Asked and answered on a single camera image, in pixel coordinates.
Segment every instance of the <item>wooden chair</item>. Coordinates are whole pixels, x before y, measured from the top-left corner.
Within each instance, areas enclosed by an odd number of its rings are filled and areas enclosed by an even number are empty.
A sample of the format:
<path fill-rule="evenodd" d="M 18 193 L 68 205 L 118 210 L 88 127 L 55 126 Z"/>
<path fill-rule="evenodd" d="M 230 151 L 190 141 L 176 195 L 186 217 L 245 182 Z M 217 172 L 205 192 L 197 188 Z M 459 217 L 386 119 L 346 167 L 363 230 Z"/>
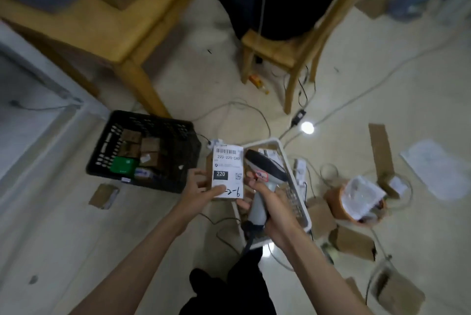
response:
<path fill-rule="evenodd" d="M 254 56 L 260 56 L 282 68 L 290 74 L 290 81 L 285 93 L 285 113 L 290 114 L 294 90 L 301 70 L 312 60 L 309 81 L 315 82 L 317 65 L 327 39 L 357 1 L 334 0 L 318 26 L 303 36 L 288 41 L 271 41 L 259 36 L 253 30 L 247 32 L 242 38 L 244 45 L 242 83 L 247 83 Z"/>

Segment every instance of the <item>wooden table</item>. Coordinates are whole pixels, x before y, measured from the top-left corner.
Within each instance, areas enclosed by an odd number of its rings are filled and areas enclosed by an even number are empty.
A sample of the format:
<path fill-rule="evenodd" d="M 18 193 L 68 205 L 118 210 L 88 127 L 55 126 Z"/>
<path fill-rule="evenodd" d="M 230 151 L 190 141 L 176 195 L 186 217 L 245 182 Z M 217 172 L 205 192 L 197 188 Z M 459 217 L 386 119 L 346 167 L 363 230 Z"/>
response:
<path fill-rule="evenodd" d="M 170 117 L 141 64 L 178 23 L 190 2 L 137 0 L 120 11 L 102 0 L 78 0 L 49 14 L 14 0 L 0 0 L 0 16 L 92 95 L 98 95 L 95 85 L 57 54 L 48 40 L 109 62 L 146 111 Z"/>

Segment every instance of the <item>hand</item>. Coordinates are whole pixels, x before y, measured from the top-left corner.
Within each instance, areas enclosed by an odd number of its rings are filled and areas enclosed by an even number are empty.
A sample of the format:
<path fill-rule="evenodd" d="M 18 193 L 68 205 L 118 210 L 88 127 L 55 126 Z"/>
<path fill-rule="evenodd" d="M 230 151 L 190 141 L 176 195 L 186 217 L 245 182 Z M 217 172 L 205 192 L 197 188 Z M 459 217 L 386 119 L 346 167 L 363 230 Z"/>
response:
<path fill-rule="evenodd" d="M 206 171 L 197 168 L 188 170 L 186 186 L 181 193 L 180 201 L 170 212 L 182 222 L 182 230 L 180 234 L 186 229 L 188 223 L 190 223 L 198 213 L 203 211 L 204 206 L 206 206 L 209 201 L 226 191 L 226 186 L 224 185 L 219 185 L 206 191 L 208 180 L 204 177 L 203 180 L 197 181 L 197 175 L 206 176 Z"/>
<path fill-rule="evenodd" d="M 291 211 L 288 199 L 286 197 L 280 198 L 276 193 L 270 191 L 264 183 L 255 181 L 251 172 L 247 173 L 244 182 L 262 195 L 269 213 L 268 221 L 265 224 L 265 233 L 279 248 L 285 250 L 294 233 L 299 230 L 304 233 Z M 246 210 L 250 209 L 250 204 L 245 200 L 238 199 L 237 204 Z"/>

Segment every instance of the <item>red sticker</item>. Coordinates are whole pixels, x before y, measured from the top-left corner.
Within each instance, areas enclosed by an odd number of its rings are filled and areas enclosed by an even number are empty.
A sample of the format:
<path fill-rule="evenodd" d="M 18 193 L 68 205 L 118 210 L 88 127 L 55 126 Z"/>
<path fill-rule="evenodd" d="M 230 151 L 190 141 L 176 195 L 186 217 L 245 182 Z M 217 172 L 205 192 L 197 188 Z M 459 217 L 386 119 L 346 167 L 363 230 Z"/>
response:
<path fill-rule="evenodd" d="M 255 174 L 257 175 L 258 179 L 261 179 L 264 182 L 268 182 L 268 174 L 262 170 L 256 170 Z"/>

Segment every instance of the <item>green box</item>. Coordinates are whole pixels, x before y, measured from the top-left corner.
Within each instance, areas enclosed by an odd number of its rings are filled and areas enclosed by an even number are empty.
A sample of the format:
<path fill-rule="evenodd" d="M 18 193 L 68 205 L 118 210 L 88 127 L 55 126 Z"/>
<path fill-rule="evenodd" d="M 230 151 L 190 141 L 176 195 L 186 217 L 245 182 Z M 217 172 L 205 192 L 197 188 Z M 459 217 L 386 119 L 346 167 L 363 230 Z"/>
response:
<path fill-rule="evenodd" d="M 132 177 L 134 170 L 138 167 L 139 160 L 127 157 L 115 157 L 111 164 L 110 171 L 115 174 L 127 175 Z"/>

